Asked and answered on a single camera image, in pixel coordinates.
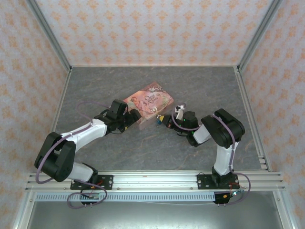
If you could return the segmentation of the aluminium frame post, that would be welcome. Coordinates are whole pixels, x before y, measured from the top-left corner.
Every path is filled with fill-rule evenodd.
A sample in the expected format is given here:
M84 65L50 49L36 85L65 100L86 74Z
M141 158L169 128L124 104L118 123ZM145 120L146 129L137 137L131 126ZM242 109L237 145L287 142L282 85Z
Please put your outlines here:
M66 57L63 49L61 48L55 34L53 33L51 26L47 22L40 6L38 5L36 0L25 0L29 6L29 8L32 10L33 15L36 17L41 29L45 33L47 39L49 40L51 46L55 50L61 64L64 66L64 68L70 72L72 69L72 66L70 65L68 58Z
M273 17L278 11L278 8L282 4L283 0L272 0L271 5L269 6L268 10L266 11L263 19L261 20L257 30L254 33L253 38L251 39L249 45L247 46L240 63L237 65L237 71L239 73L246 67L248 61L250 60L251 56L255 52L255 49L262 39L266 29L268 28L269 24L271 23Z

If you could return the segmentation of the pink book-shaped box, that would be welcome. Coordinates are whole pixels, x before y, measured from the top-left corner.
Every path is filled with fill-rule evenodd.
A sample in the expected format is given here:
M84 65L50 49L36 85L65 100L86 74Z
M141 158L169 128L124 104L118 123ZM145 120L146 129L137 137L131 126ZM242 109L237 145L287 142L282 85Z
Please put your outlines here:
M173 107L174 99L157 82L153 82L130 95L124 102L129 110L139 111L141 118L137 121L138 128L143 130Z

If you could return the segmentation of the aluminium mounting rail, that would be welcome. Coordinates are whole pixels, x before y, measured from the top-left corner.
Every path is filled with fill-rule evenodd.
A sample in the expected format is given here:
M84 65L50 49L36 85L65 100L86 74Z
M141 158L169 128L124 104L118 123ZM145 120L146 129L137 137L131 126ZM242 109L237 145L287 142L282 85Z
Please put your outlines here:
M197 175L209 171L100 171L101 175L113 175L112 192L195 192L198 190ZM287 184L279 172L266 170L240 171L241 187L251 191L285 190Z

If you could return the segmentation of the shiny metal lower panel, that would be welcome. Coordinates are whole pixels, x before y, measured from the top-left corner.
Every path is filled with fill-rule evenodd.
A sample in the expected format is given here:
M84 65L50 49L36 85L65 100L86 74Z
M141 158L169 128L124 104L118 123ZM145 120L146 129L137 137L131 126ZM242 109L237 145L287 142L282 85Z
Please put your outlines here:
M232 206L211 203L105 202L71 209L63 202L35 202L17 229L290 229L272 197L253 195Z

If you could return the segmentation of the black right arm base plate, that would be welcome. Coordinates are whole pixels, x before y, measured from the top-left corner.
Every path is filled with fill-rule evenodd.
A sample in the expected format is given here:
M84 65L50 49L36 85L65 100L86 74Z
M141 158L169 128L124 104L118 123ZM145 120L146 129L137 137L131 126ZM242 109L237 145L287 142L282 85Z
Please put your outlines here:
M239 180L237 175L228 174L218 176L216 174L198 174L197 175L198 189L239 189Z

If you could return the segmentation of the aluminium table side rail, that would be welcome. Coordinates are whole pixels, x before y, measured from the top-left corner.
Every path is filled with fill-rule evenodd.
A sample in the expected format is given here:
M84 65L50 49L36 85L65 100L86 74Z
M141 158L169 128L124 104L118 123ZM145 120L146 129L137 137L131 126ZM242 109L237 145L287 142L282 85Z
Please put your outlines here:
M52 125L51 125L51 128L50 128L49 132L55 132L55 130L56 130L57 122L58 122L58 119L59 119L59 116L60 116L61 107L62 107L62 104L63 104L63 101L64 101L64 97L65 97L65 94L66 94L66 91L67 91L67 88L68 88L71 73L72 73L72 68L68 71L66 79L64 81L63 89L62 89L61 94L60 94L60 99L58 101L57 108L56 108L55 115L54 115L54 119L52 121Z
M254 144L255 144L255 148L260 160L260 164L261 164L261 169L262 170L266 170L267 172L272 172L272 165L269 161L268 155L265 151L265 147L262 141L262 138L260 136L256 121L255 121L255 117L254 117L254 113L252 111L251 108L251 104L250 104L250 100L246 91L246 87L242 78L242 74L240 73L240 70L238 69L238 66L234 67L234 72L235 72L235 76L237 79L237 83L239 86L239 90L241 93L241 97L244 103L244 107L245 107L245 112L247 115L247 119L249 122L249 126L251 129L251 134L254 140Z

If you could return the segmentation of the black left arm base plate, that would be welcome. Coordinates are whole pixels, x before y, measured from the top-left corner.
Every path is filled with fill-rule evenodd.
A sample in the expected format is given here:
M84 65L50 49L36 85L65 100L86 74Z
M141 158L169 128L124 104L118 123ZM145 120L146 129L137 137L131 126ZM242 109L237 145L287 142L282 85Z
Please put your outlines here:
M113 185L113 175L97 175L95 178L90 179L87 183L91 183L91 185L84 184L79 181L72 180L70 189L71 190L92 190L96 189L92 184L101 186L106 190L112 190Z

